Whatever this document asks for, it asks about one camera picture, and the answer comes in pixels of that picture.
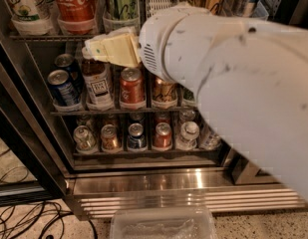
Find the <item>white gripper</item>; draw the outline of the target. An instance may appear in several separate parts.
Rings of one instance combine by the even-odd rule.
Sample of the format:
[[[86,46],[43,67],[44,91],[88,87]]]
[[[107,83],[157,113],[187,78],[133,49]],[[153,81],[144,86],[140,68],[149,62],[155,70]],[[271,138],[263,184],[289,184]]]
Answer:
[[[136,28],[124,27],[86,40],[82,54],[85,59],[134,68],[142,61],[139,44]]]

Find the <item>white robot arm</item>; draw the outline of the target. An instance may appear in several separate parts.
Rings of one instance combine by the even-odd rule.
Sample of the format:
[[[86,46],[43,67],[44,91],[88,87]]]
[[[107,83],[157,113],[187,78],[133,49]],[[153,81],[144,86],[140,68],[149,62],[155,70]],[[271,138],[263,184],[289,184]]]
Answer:
[[[213,130],[308,201],[308,30],[179,4],[85,52],[191,90]]]

